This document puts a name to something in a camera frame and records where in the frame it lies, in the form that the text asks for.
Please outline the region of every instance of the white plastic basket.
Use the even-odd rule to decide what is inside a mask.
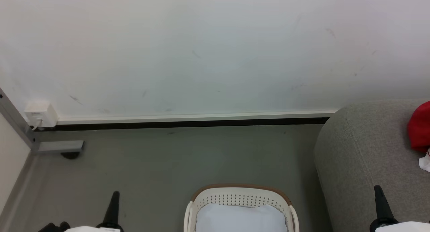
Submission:
[[[259,207],[268,204],[284,214],[289,232],[299,232],[297,214],[283,192],[250,184],[215,184],[199,189],[185,211],[184,232],[196,231],[197,213],[209,203],[245,207]]]

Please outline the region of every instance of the black baseboard strip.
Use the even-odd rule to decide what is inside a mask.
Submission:
[[[242,126],[242,125],[308,125],[324,124],[328,117],[286,118],[286,119],[246,119],[246,120],[213,120],[213,121],[180,121],[180,122],[140,122],[113,124],[82,124],[57,125],[42,131],[93,131],[114,129],[146,129],[176,127],[210,127],[210,126]]]

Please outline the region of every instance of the red cloth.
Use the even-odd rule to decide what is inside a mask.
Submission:
[[[411,148],[426,153],[430,147],[430,101],[420,105],[407,124]]]

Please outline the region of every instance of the gray fabric upholstery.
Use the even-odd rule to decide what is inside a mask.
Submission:
[[[324,125],[314,155],[334,232],[369,231],[377,184],[397,220],[429,222],[430,173],[407,137],[407,122],[426,101],[350,105]]]

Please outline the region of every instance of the gray floor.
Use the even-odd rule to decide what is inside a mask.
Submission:
[[[322,125],[43,132],[41,139],[86,140],[77,160],[38,157],[24,194],[25,231],[49,222],[93,225],[113,191],[121,193],[126,232],[182,231],[192,194],[212,183],[254,183],[281,189],[303,232],[331,231],[312,150]]]

